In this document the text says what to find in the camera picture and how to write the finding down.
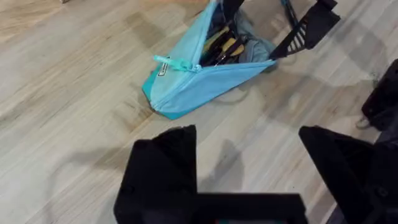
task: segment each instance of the light blue fabric bag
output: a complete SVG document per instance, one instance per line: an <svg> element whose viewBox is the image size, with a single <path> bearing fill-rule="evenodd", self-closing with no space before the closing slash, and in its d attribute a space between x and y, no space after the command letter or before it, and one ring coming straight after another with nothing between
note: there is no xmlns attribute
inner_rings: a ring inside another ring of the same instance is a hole
<svg viewBox="0 0 398 224"><path fill-rule="evenodd" d="M170 119L191 112L276 63L268 59L274 46L257 38L248 20L238 11L235 17L238 32L249 36L239 63L210 67L199 65L218 4L216 0L209 2L168 56L155 56L160 63L142 87L151 107Z"/></svg>

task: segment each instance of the wooden floor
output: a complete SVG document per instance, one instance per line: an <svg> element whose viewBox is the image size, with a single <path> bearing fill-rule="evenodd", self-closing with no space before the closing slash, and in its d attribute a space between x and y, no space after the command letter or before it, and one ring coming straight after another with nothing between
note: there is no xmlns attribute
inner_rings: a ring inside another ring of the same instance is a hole
<svg viewBox="0 0 398 224"><path fill-rule="evenodd" d="M292 1L298 14L313 2ZM202 192L298 192L311 223L333 208L297 135L320 125L373 141L355 123L398 57L398 1L339 1L341 21L313 50L281 60L176 121L149 108L141 85L205 1L0 0L0 223L115 223L130 148L196 124ZM278 43L277 0L243 8Z"/></svg>

